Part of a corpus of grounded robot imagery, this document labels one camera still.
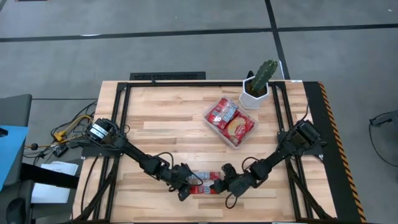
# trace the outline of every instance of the white flower pot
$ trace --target white flower pot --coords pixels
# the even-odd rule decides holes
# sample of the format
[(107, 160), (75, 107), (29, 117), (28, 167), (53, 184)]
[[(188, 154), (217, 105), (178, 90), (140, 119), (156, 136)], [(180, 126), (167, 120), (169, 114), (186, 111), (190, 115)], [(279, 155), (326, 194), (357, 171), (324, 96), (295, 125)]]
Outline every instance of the white flower pot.
[(239, 102), (245, 107), (247, 110), (255, 110), (260, 107), (262, 102), (268, 97), (269, 91), (268, 91), (268, 83), (266, 84), (266, 94), (262, 95), (260, 97), (254, 97), (250, 95), (249, 93), (246, 92), (246, 87), (245, 83), (249, 80), (252, 80), (254, 77), (247, 78), (243, 80), (242, 86), (243, 86), (243, 92), (241, 93), (241, 96), (239, 97)]

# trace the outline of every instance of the white paper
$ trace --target white paper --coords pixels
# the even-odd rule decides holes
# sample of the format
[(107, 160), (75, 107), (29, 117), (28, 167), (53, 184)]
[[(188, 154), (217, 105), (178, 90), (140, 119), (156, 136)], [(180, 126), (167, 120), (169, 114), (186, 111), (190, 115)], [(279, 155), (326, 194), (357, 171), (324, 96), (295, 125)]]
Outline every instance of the white paper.
[[(78, 165), (67, 162), (54, 161), (42, 164), (41, 168), (75, 175)], [(32, 203), (67, 203), (70, 189), (47, 184), (35, 184), (32, 192)]]

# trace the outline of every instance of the wooden table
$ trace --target wooden table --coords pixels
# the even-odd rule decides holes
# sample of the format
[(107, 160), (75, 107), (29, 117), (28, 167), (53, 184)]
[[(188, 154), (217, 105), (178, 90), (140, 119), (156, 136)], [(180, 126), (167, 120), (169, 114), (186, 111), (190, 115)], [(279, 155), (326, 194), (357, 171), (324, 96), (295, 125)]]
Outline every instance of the wooden table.
[[(111, 118), (118, 82), (102, 84), (95, 119)], [(286, 82), (294, 122), (305, 114), (307, 96), (301, 82)], [(232, 163), (237, 170), (244, 158), (265, 158), (277, 146), (279, 131), (272, 93), (263, 105), (249, 115), (259, 121), (259, 127), (238, 149), (231, 149), (204, 122), (203, 112), (221, 96), (238, 103), (241, 87), (134, 87), (131, 90), (126, 124), (131, 130), (127, 136), (140, 150), (148, 154), (171, 152), (174, 162), (187, 163), (192, 170), (221, 171), (221, 166)], [(124, 95), (119, 105), (120, 119)], [(285, 117), (282, 96), (279, 96)], [(84, 197), (85, 206), (94, 196), (101, 172), (102, 158), (94, 166)], [(303, 168), (309, 191), (331, 216), (336, 216), (325, 167), (314, 156), (303, 156)], [(81, 196), (93, 158), (85, 159), (73, 205), (73, 214), (80, 214)], [(305, 217), (302, 195), (300, 208)], [(233, 209), (224, 201), (227, 192), (220, 195), (191, 195), (180, 202), (177, 193), (168, 192), (164, 182), (149, 177), (138, 163), (123, 156), (113, 202), (112, 222), (270, 222), (292, 221), (294, 211), (290, 199), (285, 163), (275, 166), (258, 189), (249, 189)], [(100, 218), (104, 217), (107, 195), (103, 197)]]

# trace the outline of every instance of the yellow cable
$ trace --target yellow cable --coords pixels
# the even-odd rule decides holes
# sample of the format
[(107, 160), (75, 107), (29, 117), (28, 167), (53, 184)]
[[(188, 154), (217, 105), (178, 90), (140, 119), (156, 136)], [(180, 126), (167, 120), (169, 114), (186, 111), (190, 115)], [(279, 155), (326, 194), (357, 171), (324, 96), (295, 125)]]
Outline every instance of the yellow cable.
[[(66, 131), (68, 131), (76, 122), (79, 122), (79, 121), (80, 121), (81, 119), (83, 119), (83, 118), (88, 118), (90, 123), (93, 122), (93, 119), (92, 119), (90, 116), (88, 116), (88, 115), (81, 115), (81, 116), (77, 117), (71, 124), (69, 124), (69, 126), (68, 126), (67, 128), (65, 128), (63, 131), (54, 133), (54, 135), (58, 135), (58, 136), (62, 137), (63, 135), (65, 135)], [(64, 140), (62, 140), (62, 141), (60, 141), (60, 142), (57, 142), (57, 143), (55, 143), (55, 144), (53, 144), (53, 145), (38, 146), (38, 148), (40, 148), (40, 147), (52, 147), (52, 146), (56, 146), (56, 145), (59, 145), (59, 144), (66, 143), (66, 142), (68, 142), (68, 141), (70, 141), (70, 140), (72, 140), (72, 139), (78, 138), (78, 137), (81, 137), (81, 136), (76, 136), (76, 137), (73, 137), (73, 138), (70, 138), (70, 139), (64, 139)]]
[(65, 128), (63, 131), (66, 132), (68, 129), (70, 129), (72, 127), (73, 124), (75, 124), (77, 121), (80, 121), (83, 118), (88, 118), (91, 123), (93, 122), (93, 120), (92, 120), (92, 118), (90, 116), (81, 115), (80, 117), (77, 117), (71, 124), (69, 124), (69, 126), (67, 128)]
[(67, 131), (69, 131), (69, 129), (70, 129), (71, 127), (73, 127), (73, 126), (75, 125), (76, 122), (81, 121), (81, 119), (83, 119), (83, 118), (88, 118), (88, 119), (89, 119), (89, 123), (92, 123), (92, 122), (93, 122), (92, 118), (89, 117), (88, 115), (81, 115), (81, 116), (77, 117), (71, 124), (69, 124), (69, 126), (68, 126), (67, 128), (65, 128), (63, 131), (59, 131), (59, 132), (57, 132), (57, 133), (54, 133), (55, 139), (56, 139), (58, 142), (64, 141), (65, 139), (64, 139), (63, 137), (64, 137), (64, 135), (67, 134)]
[(72, 139), (75, 139), (75, 138), (78, 138), (78, 137), (82, 137), (83, 135), (81, 135), (81, 136), (76, 136), (76, 137), (73, 137), (73, 138), (70, 138), (70, 139), (65, 139), (65, 140), (63, 140), (63, 141), (61, 141), (61, 142), (57, 142), (57, 143), (55, 143), (55, 144), (53, 144), (53, 145), (44, 145), (44, 146), (38, 146), (38, 148), (40, 148), (40, 147), (52, 147), (52, 146), (57, 146), (57, 145), (59, 145), (59, 144), (63, 144), (63, 143), (66, 143), (66, 142), (69, 142), (70, 140), (72, 140)]

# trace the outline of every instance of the plastic food container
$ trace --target plastic food container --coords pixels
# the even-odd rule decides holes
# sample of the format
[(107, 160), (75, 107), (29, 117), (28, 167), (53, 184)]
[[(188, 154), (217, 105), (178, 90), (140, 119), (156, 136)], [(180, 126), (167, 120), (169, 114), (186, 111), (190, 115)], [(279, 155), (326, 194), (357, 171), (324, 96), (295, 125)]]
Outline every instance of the plastic food container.
[(256, 120), (226, 96), (213, 103), (203, 117), (206, 124), (234, 149), (241, 147), (258, 126)]

